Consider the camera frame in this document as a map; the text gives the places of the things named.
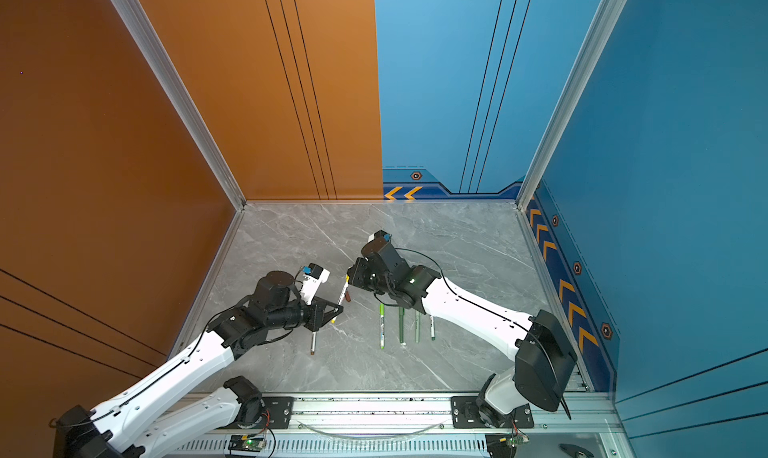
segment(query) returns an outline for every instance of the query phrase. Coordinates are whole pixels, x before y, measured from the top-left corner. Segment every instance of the blue wall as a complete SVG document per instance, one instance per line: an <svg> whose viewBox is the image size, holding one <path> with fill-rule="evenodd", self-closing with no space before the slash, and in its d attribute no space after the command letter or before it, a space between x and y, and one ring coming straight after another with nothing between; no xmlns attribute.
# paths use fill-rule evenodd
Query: blue wall
<svg viewBox="0 0 768 458"><path fill-rule="evenodd" d="M766 2L629 0L544 175L620 334L641 458L765 454L764 415L698 425L768 410L768 353L665 385L768 348Z"/></svg>
<svg viewBox="0 0 768 458"><path fill-rule="evenodd" d="M454 193L528 171L600 0L530 0L526 15L528 1L376 0L385 167Z"/></svg>

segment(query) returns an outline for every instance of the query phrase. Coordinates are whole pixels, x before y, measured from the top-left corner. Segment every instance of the gray marble floor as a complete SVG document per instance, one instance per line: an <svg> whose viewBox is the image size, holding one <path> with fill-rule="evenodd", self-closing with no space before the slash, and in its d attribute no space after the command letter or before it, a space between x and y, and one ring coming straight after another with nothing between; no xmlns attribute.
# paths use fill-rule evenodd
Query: gray marble floor
<svg viewBox="0 0 768 458"><path fill-rule="evenodd" d="M312 262L331 272L317 296L338 299L346 270L368 236L383 229L398 247L436 259L453 282L510 309L535 314L550 309L533 267L512 203L261 204L246 207L197 324L199 332L216 311L252 293L269 271L295 273ZM409 263L431 266L402 252ZM379 349L379 303L371 293L350 288L351 303L336 324L317 334L297 328L282 341L254 348L196 391L209 392L232 376L244 375L263 391L478 390L491 373L513 363L464 329L421 316L415 343L415 312L406 313L406 345L398 342L398 313L386 309L386 346ZM277 336L280 331L273 331Z"/></svg>

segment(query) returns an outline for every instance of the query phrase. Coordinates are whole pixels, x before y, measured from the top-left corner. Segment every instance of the orange wall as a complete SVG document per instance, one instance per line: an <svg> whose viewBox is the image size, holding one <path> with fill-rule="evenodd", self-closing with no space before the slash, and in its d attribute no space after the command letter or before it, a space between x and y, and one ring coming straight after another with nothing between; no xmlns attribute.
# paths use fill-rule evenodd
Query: orange wall
<svg viewBox="0 0 768 458"><path fill-rule="evenodd" d="M373 0L140 0L249 200L380 199Z"/></svg>
<svg viewBox="0 0 768 458"><path fill-rule="evenodd" d="M234 209L109 0L3 0L0 50L0 456L50 456L165 361Z"/></svg>

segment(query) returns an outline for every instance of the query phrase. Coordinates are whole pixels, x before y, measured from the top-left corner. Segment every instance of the diagonal black stripe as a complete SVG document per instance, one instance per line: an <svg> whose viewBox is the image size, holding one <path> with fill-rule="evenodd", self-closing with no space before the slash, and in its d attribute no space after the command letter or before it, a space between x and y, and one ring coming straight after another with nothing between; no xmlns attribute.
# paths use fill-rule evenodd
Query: diagonal black stripe
<svg viewBox="0 0 768 458"><path fill-rule="evenodd" d="M312 117L310 116L310 106L306 103L306 93L304 92L304 84L301 80L301 71L299 71L299 61L296 59L296 51L293 49L293 39L290 36L290 28L288 27L288 18L286 17L286 9L283 6L283 0L280 0L280 9L283 10L283 21L286 23L286 32L288 33L288 43L290 44L290 52L293 54L293 65L296 66L296 76L299 77L299 88L301 89L301 95L304 98L304 108L306 109L306 119L310 122L310 132L312 133L312 142L315 144L315 154L317 155L317 164L320 165L320 175L322 176L322 186L326 189L326 199L330 199L328 194L328 184L326 183L326 173L322 170L322 161L320 159L320 148L317 147L317 138L315 137L315 127L312 126Z"/></svg>
<svg viewBox="0 0 768 458"><path fill-rule="evenodd" d="M136 376L136 375L134 375L134 374L132 374L132 373L129 373L128 371L123 371L123 370L121 370L120 368L115 368L115 367L113 367L113 366L112 366L112 365L110 365L110 364L106 364L106 363L103 363L103 362L101 362L101 361L99 361L99 360L94 360L94 359L93 359L93 358L91 358L91 357L86 357L85 355L83 355L83 354L80 354L80 353L78 353L77 351L72 351L72 350L70 350L70 349L67 349L67 348L64 348L64 347L60 347L60 346L58 346L57 344L53 344L53 343L51 343L50 341L46 341L46 340L45 340L45 339L43 339L43 338L33 337L31 334L25 333L25 332L23 332L23 331L20 331L20 330L18 330L18 329L15 329L15 328L11 328L11 327L9 327L8 325L5 325L5 324L3 324L3 323L0 323L0 327L4 327L5 329L10 329L11 331L15 331L16 333L19 333L19 334L21 334L21 335L24 335L24 336L25 336L25 337L27 337L27 338L36 339L37 341L40 341L41 343L45 343L45 344L49 344L49 345L51 345L53 348L59 348L60 350L64 350L64 351L67 351L67 352L69 352L69 353L72 353L73 355L77 355L77 356L79 356L79 357L81 357L81 358L85 358L86 360L90 360L90 361L93 361L94 363L103 364L105 367L108 367L108 368L111 368L111 369L113 369L113 370L115 370L115 371L119 371L119 372L121 372L121 373L125 373L125 374L127 374L127 375L133 376L134 378L139 378L139 379L141 378L141 376Z"/></svg>
<svg viewBox="0 0 768 458"><path fill-rule="evenodd" d="M738 421L738 420L746 420L747 418L755 418L757 416L764 416L768 415L768 411L763 411L762 413L755 413L751 415L744 415L744 416L736 416L735 418L725 418L724 420L717 420L717 421L710 421L709 423L702 423L698 425L690 425L690 426L681 426L680 428L673 428L672 430L664 430L664 431L656 431L653 433L646 433L644 435L637 435L637 436L628 436L630 440L633 440L635 438L643 438L645 436L653 436L653 435L660 435L665 433L672 433L673 431L680 431L680 430L690 430L691 428L699 428L700 426L708 426L708 425L717 425L721 423L728 423L729 421Z"/></svg>
<svg viewBox="0 0 768 458"><path fill-rule="evenodd" d="M719 364L719 365L717 365L717 366L715 366L715 367L707 368L706 370L702 370L702 371L700 371L700 372L698 372L698 373L694 373L694 374L691 374L691 375L685 376L685 377L683 377L683 378L679 378L678 380L675 380L675 381L670 381L670 382L669 382L669 383L667 383L667 384L663 384L663 385L660 385L660 386L656 386L655 388L651 388L650 390L646 390L646 391L644 391L644 392L642 392L642 393L638 393L638 394L636 394L636 395L632 395L632 396L629 396L629 397L627 397L627 398L623 398L623 399L621 399L621 400L617 401L616 403L617 403L617 404L619 404L619 403L621 403L621 402L623 402L623 401L631 400L632 398L637 398L638 396L642 396L642 395L645 395L646 393L650 393L651 391L660 390L661 388L664 388L665 386L674 385L674 384L676 384L676 383L679 383L680 381L685 381L685 380L688 380L688 379L690 379L690 378L693 378L693 377L695 377L695 376L699 376L699 375L701 375L701 374L709 373L710 371L716 370L717 368L727 367L728 365L730 365L730 364L734 364L734 363L735 363L735 362L737 362L737 361L741 361L741 360L745 360L745 359L747 359L747 358L751 358L751 357L754 357L754 356L756 356L756 355L758 355L758 354L761 354L761 353L765 353L766 351L768 351L768 348L763 348L763 349L762 349L762 350L760 350L760 351L755 351L754 353L750 353L750 354L744 355L743 357L740 357L740 358L736 358L736 359L734 359L734 360L731 360L731 361L726 361L725 363L723 363L723 364Z"/></svg>
<svg viewBox="0 0 768 458"><path fill-rule="evenodd" d="M496 11L496 22L493 24L493 34L491 34L491 45L488 46L488 57L485 59L485 71L482 74L482 83L480 84L480 95L478 96L478 105L475 108L475 119L472 120L472 131L469 133L469 145L467 145L467 156L464 158L464 170L462 171L462 181L458 184L458 192L462 192L464 186L464 175L467 172L467 163L469 162L469 150L472 149L472 135L475 134L475 125L478 120L478 112L480 111L480 100L482 99L482 88L485 86L485 75L488 74L488 63L491 62L491 50L493 49L493 39L496 36L496 27L498 26L498 16L502 12L502 1L498 0L498 11Z"/></svg>
<svg viewBox="0 0 768 458"><path fill-rule="evenodd" d="M310 84L312 85L312 94L315 95L315 108L317 109L317 118L320 120L320 134L322 136L322 143L326 147L326 158L328 159L328 171L331 175L331 184L333 185L333 196L339 199L339 195L336 193L336 180L333 179L333 167L331 166L331 156L328 154L328 143L326 143L326 131L322 128L322 115L320 114L320 105L317 104L317 92L315 91L315 81L312 79L312 68L310 67L310 56L306 52L306 42L304 41L304 30L301 27L301 18L299 17L299 5L296 0L293 0L293 7L296 9L296 20L299 21L299 32L301 33L301 44L304 47L304 57L306 58L306 68L310 71Z"/></svg>
<svg viewBox="0 0 768 458"><path fill-rule="evenodd" d="M469 177L469 187L467 192L472 189L472 180L475 179L475 168L478 165L478 157L480 156L480 150L482 149L482 138L485 134L485 126L488 124L488 115L491 114L491 106L493 106L493 95L496 92L496 84L498 83L498 72L502 69L502 62L504 61L504 52L507 50L507 39L509 39L509 30L512 27L512 19L514 18L514 10L518 6L518 0L514 0L512 5L512 14L509 16L509 25L507 26L507 35L504 36L504 46L502 47L502 57L498 60L498 67L496 68L496 78L493 80L493 88L491 89L491 99L488 101L488 109L485 111L485 121L482 125L482 133L480 133L480 142L478 143L478 153L475 155L475 164L472 166L472 175Z"/></svg>
<svg viewBox="0 0 768 458"><path fill-rule="evenodd" d="M293 110L296 112L296 121L299 123L299 131L301 131L301 139L304 141L304 151L306 151L306 160L310 162L310 171L312 171L312 179L315 181L315 190L317 191L317 199L321 200L320 188L317 186L317 178L315 177L315 169L312 167L312 159L310 158L310 148L306 145L306 138L304 137L304 129L301 126L301 119L299 119L299 108L296 107L296 100L293 98L293 90L290 88L290 80L288 79L288 69L286 68L286 62L283 60L283 51L280 49L280 42L277 40L277 31L275 30L275 23L272 21L272 12L270 11L270 3L264 0L266 5L266 13L270 16L270 24L272 24L272 32L275 35L275 43L277 44L277 52L280 54L280 62L283 63L283 72L286 74L286 83L288 84L288 92L290 93L290 99L293 101Z"/></svg>
<svg viewBox="0 0 768 458"><path fill-rule="evenodd" d="M752 384L752 385L749 385L749 386L742 386L740 388L736 388L735 390L724 391L723 393L718 393L718 394L715 394L715 395L706 396L704 398L699 398L697 400L691 400L691 401L688 401L686 403L681 403L679 405L667 406L666 408L662 408L661 410L650 411L648 413L643 413L641 415L632 416L631 418L622 419L621 421L629 421L629 420L634 420L635 418L642 418L643 416L648 416L648 415L652 415L652 414L656 414L656 413L661 413L662 411L672 410L673 408L679 408L681 406L686 406L686 405L691 405L691 404L694 404L694 403L699 403L700 401L707 401L707 400L711 400L712 398L717 398L717 397L720 397L720 396L725 396L725 395L730 395L730 394L733 394L733 393L738 393L740 391L749 390L751 388L756 388L757 386L763 386L763 385L766 385L766 384L768 384L768 381L763 381L761 383L755 383L755 384Z"/></svg>
<svg viewBox="0 0 768 458"><path fill-rule="evenodd" d="M504 90L502 91L502 100L498 103L498 110L496 111L496 119L493 122L493 130L491 131L491 137L488 138L488 148L485 150L485 159L482 161L482 169L480 170L480 177L478 178L478 186L475 188L475 193L480 190L480 181L482 180L483 171L485 171L485 161L488 160L488 152L491 150L491 143L493 142L493 135L496 132L496 124L498 123L498 116L502 112L502 104L504 104L504 95L507 93L507 84L509 84L509 76L512 74L512 66L514 66L514 57L518 55L518 46L520 46L520 37L523 35L523 27L525 26L525 19L528 17L528 10L531 7L531 0L528 0L528 6L525 7L525 14L523 15L523 22L520 24L520 32L518 33L518 43L514 46L514 53L512 53L512 63L509 65L509 72L507 73L507 81L504 83Z"/></svg>
<svg viewBox="0 0 768 458"><path fill-rule="evenodd" d="M136 339L136 338L134 338L134 337L130 336L129 334L123 333L122 331L120 331L120 329L117 329L117 328L115 328L115 327L112 327L112 326L110 326L110 325L106 324L104 321L101 321L100 319L98 319L98 318L96 318L96 317L92 317L90 314L88 314L88 313L85 313L83 310L81 310L81 309L77 309L76 307L72 306L71 304L67 303L66 301L64 301L64 300L62 300L62 299L58 299L58 298L56 298L54 295L52 295L52 294L50 294L50 293L48 293L48 292L46 292L46 291L43 291L43 290L41 290L40 288L38 288L38 287L34 286L33 284L29 283L28 281L24 281L24 280L22 280L20 277L18 277L18 276L16 276L16 275L14 275L14 274L11 274L11 273L9 273L8 271L5 271L5 270L3 270L3 269L1 269L1 268L0 268L0 272L3 272L4 274L7 274L9 277L13 278L14 280L17 280L19 283L24 283L24 284L26 284L27 286L29 286L30 288L32 288L33 290L39 291L40 293L43 293L45 296L47 296L47 297L49 297L49 298L51 298L51 299L53 299L53 300L55 300L55 301L58 301L59 303L63 304L65 307L69 307L69 308L71 308L71 309L74 309L74 310L75 310L75 311L77 311L78 313L80 313L80 314L82 314L82 315L84 315L84 316L87 316L87 317L91 318L91 319L92 319L93 321L95 321L96 323L99 323L99 324L103 324L105 327L107 327L107 328L109 328L109 329L112 329L113 331L117 331L118 333L120 333L120 334L121 334L121 335L123 335L124 337L126 337L126 338L130 338L130 339L132 339L133 341L135 341L136 343L139 343L140 345L144 345L145 347L149 348L150 350L152 350L152 351L156 351L156 352L158 352L159 354L161 354L161 355L165 356L165 353L163 353L162 351L156 350L155 348L152 348L152 347L151 347L151 346L149 346L148 344L140 342L138 339Z"/></svg>
<svg viewBox="0 0 768 458"><path fill-rule="evenodd" d="M18 307L20 307L20 308L26 309L26 310L27 310L27 311L29 311L30 313L34 313L34 314L38 315L39 317L43 317L43 318L45 318L45 319L47 319L47 320L49 320L49 321L53 321L53 322L54 322L54 323L56 323L57 325L63 326L64 328L67 328L67 329L71 329L71 330L72 330L72 331L74 331L75 333L81 334L82 336L84 336L84 337L86 337L86 338L90 338L90 339L92 339L93 341L96 341L97 343L101 343L101 344L103 344L105 347L109 347L109 348L111 348L111 349L113 349L113 350L115 350L115 351L119 351L120 353L122 353L122 354L125 354L125 355L128 355L128 356L129 356L129 357L131 357L131 358L135 358L136 360L142 361L142 362L144 362L144 363L148 364L148 365L149 365L149 366L151 366L151 367L154 367L154 368L157 368L157 367L158 367L158 365L156 365L156 364L152 364L152 363L150 363L150 362L149 362L149 361L147 361L147 360L142 360L140 357L136 357L136 356L134 356L134 355L130 354L129 352L127 352L127 351L123 351L123 350L121 350L120 348L117 348L117 347L113 347L113 346L112 346L112 345L110 345L109 343L105 343L104 341L101 341L101 340L100 340L100 339L98 339L98 338L94 338L94 337L91 337L91 335L89 335L89 334L86 334L86 333L83 333L83 332L82 332L82 331L80 331L79 329L74 329L74 328L72 328L72 327L70 327L70 326L68 326L68 325L66 325L66 324L64 324L64 323L62 323L61 321L57 321L56 319L53 319L53 318L51 318L51 317L47 317L47 316L45 316L43 313L39 313L38 311L35 311L34 309L31 309L31 308L25 307L25 306L24 306L23 304L21 304L21 303L16 303L16 302L15 302L13 299L10 299L10 298L6 298L6 297L2 296L1 294L0 294L0 298L1 298L1 299L5 299L5 300L6 300L6 301L8 301L9 303L13 303L13 304L15 304L16 306L18 306Z"/></svg>

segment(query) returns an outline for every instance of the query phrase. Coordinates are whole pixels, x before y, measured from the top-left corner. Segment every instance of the robotic arm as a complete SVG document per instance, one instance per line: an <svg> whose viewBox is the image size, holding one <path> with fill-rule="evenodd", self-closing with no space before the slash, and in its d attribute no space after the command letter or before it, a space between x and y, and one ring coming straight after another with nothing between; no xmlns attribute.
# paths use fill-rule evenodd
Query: robotic arm
<svg viewBox="0 0 768 458"><path fill-rule="evenodd" d="M451 321L514 360L514 368L488 378L476 399L488 426L501 427L528 402L558 409L577 357L554 315L541 310L533 317L500 307L462 290L442 273L409 266L385 231L370 236L361 254L347 272L350 285L388 293L400 307Z"/></svg>
<svg viewBox="0 0 768 458"><path fill-rule="evenodd" d="M317 331L341 314L342 306L314 296L328 275L316 264L305 267L299 292L291 274L269 272L252 294L214 315L193 344L166 364L91 412L75 406L55 420L53 457L155 458L213 428L257 422L264 406L261 392L243 376L197 403L158 417L250 348L283 339L302 325ZM270 329L287 333L268 340Z"/></svg>

